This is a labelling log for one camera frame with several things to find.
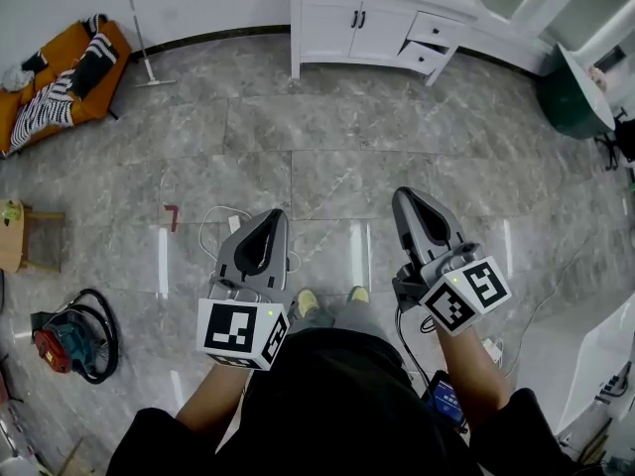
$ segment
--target person's leg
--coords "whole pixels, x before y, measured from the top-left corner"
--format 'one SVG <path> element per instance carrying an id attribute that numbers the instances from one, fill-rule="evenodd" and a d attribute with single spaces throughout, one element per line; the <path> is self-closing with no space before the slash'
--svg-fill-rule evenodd
<path id="1" fill-rule="evenodd" d="M 368 291 L 355 286 L 348 295 L 348 303 L 335 317 L 333 327 L 367 333 L 390 343 L 388 336 L 375 318 L 369 301 Z"/>
<path id="2" fill-rule="evenodd" d="M 333 328 L 332 315 L 319 306 L 316 295 L 310 290 L 302 290 L 298 294 L 298 312 L 301 317 L 291 325 L 289 334 L 298 333 L 307 328 Z"/>

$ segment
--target person's arm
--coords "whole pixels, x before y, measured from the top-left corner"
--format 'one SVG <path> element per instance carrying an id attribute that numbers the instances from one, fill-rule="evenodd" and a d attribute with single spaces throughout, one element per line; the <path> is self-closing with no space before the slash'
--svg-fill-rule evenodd
<path id="1" fill-rule="evenodd" d="M 222 440 L 236 413 L 249 370 L 214 365 L 177 420 L 195 433 L 204 434 L 214 449 Z"/>
<path id="2" fill-rule="evenodd" d="M 452 337 L 437 326 L 437 335 L 452 387 L 469 427 L 474 430 L 507 406 L 510 389 L 473 327 Z"/>

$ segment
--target smartphone screen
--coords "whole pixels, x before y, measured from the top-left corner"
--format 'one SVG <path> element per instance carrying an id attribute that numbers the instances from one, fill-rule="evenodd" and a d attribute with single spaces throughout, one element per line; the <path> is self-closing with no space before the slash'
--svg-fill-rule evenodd
<path id="1" fill-rule="evenodd" d="M 433 394 L 436 398 L 436 405 L 439 413 L 446 415 L 454 423 L 463 423 L 463 411 L 458 404 L 458 400 L 456 399 L 452 386 L 444 381 L 439 381 L 433 391 Z M 432 409 L 435 408 L 432 398 L 428 399 L 428 406 Z"/>

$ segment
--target phone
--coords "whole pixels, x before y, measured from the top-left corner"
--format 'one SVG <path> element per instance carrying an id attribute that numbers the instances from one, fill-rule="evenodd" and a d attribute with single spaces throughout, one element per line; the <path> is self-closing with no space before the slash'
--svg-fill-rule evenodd
<path id="1" fill-rule="evenodd" d="M 454 393 L 454 388 L 449 383 L 449 375 L 443 370 L 437 370 L 430 387 L 422 396 L 422 400 L 432 410 L 448 419 L 452 426 L 462 427 L 465 422 L 465 416 Z"/>

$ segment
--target yellow shoe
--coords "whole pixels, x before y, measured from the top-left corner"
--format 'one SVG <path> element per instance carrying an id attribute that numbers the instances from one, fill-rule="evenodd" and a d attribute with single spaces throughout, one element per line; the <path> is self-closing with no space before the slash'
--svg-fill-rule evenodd
<path id="1" fill-rule="evenodd" d="M 298 294 L 298 310 L 302 317 L 307 316 L 307 312 L 312 308 L 319 308 L 318 299 L 311 290 L 301 290 Z"/>
<path id="2" fill-rule="evenodd" d="M 370 303 L 370 295 L 368 294 L 368 291 L 362 286 L 355 286 L 352 290 L 350 290 L 346 302 L 350 303 L 354 299 Z"/>

